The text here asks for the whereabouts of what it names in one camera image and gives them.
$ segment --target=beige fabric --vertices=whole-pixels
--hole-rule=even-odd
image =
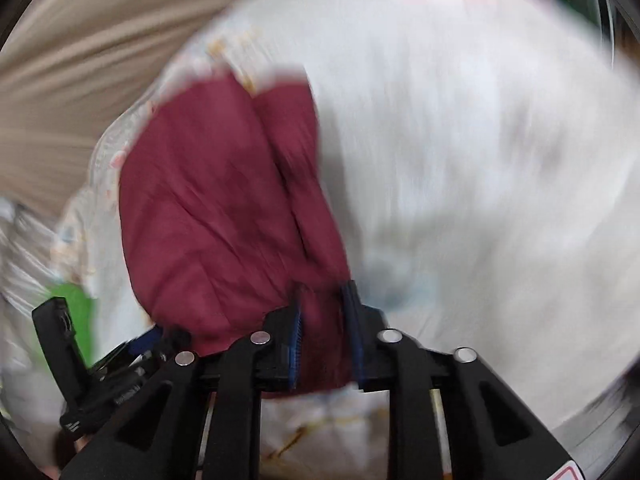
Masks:
[[[0,196],[58,214],[97,139],[232,0],[40,0],[0,52]]]

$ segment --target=maroon cloth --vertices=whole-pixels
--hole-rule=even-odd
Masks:
[[[299,287],[302,391],[350,375],[338,295],[350,273],[317,142],[306,83],[252,98],[227,75],[163,105],[120,175],[124,256],[152,319],[187,329],[194,350],[211,354],[259,330]]]

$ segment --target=green object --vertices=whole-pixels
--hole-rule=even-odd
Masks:
[[[65,298],[69,308],[69,315],[76,330],[76,342],[84,364],[90,367],[94,364],[94,340],[91,334],[91,318],[94,310],[94,300],[89,298],[81,287],[73,283],[62,283],[54,286],[49,298]]]

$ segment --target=red and white label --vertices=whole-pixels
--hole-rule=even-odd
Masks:
[[[546,480],[584,480],[584,477],[575,462],[569,460]]]

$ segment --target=red fabric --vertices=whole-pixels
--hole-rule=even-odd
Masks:
[[[152,319],[200,355],[258,330],[302,284],[302,391],[349,379],[338,285],[350,278],[317,179],[306,83],[252,98],[232,75],[162,106],[120,175],[122,245]]]

